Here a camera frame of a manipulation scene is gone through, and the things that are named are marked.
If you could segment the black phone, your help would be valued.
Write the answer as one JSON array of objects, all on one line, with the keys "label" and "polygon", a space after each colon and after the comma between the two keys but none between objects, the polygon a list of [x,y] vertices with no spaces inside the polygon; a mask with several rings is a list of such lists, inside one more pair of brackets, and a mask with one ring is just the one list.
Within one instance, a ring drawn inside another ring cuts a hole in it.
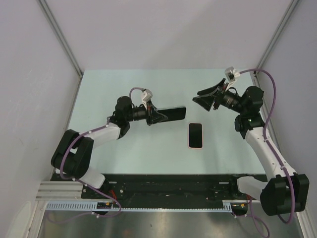
[{"label": "black phone", "polygon": [[162,122],[183,120],[186,117],[186,107],[181,106],[175,108],[158,109],[158,113],[164,115]]}]

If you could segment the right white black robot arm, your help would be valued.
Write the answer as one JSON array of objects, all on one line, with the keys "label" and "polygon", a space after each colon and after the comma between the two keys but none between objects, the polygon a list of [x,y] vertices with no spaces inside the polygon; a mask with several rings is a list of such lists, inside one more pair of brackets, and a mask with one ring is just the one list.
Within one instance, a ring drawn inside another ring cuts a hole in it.
[{"label": "right white black robot arm", "polygon": [[277,149],[260,114],[264,92],[250,86],[242,96],[233,93],[229,85],[221,80],[217,85],[197,92],[193,102],[205,110],[224,106],[238,113],[235,130],[250,145],[259,159],[267,178],[266,182],[253,176],[244,176],[229,185],[229,195],[240,199],[247,194],[258,200],[269,216],[305,210],[309,179],[297,173]]}]

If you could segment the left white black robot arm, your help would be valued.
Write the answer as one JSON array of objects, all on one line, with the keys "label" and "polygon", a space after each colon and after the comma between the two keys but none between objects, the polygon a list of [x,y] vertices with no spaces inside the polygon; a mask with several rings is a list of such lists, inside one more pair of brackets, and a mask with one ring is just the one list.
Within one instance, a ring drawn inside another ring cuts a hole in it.
[{"label": "left white black robot arm", "polygon": [[167,110],[157,109],[149,100],[134,106],[128,96],[117,99],[113,114],[105,125],[79,133],[65,131],[53,156],[51,165],[59,170],[63,179],[73,179],[92,187],[98,198],[109,194],[105,176],[90,167],[92,151],[107,142],[122,138],[130,129],[130,122],[145,120],[148,125],[168,120]]}]

